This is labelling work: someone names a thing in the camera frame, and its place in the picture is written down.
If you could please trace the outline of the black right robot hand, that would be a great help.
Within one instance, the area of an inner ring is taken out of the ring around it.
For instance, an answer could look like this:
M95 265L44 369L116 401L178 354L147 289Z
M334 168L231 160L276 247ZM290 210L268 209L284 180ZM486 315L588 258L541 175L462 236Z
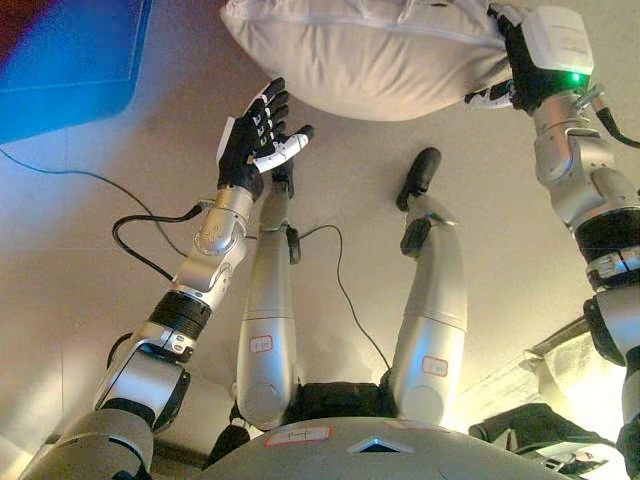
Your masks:
M491 3L487 15L504 38L511 77L466 95L466 104L486 109L511 105L530 114L553 95L587 91L594 60L579 13L560 6Z

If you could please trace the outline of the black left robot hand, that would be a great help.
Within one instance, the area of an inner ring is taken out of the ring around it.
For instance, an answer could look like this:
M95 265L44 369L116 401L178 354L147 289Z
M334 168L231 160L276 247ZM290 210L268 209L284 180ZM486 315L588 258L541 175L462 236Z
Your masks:
M280 77L254 97L242 116L227 118L216 153L220 188L241 187L256 200L264 188L262 174L284 165L309 144L312 126L285 132L288 101Z

